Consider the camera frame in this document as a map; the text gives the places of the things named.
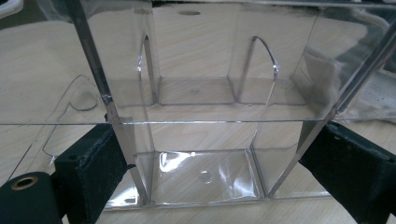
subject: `acrylic wall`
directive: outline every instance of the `acrylic wall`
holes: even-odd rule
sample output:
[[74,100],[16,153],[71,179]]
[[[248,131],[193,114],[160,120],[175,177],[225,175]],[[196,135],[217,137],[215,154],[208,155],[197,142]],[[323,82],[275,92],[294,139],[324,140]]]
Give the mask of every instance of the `acrylic wall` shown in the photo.
[[[337,118],[363,119],[348,99],[382,76],[394,43],[396,7],[387,4],[80,3],[89,29],[62,1],[0,20],[0,121],[37,125],[29,128],[42,144],[26,155],[46,158],[37,169],[47,171],[89,125],[110,122],[142,184],[126,174],[109,209],[142,205],[142,190],[148,204],[167,206],[328,195],[296,166],[304,133],[315,136],[337,109]],[[35,21],[12,23],[34,7]],[[384,76],[389,93],[394,75]],[[22,169],[27,158],[16,171],[36,170]]]

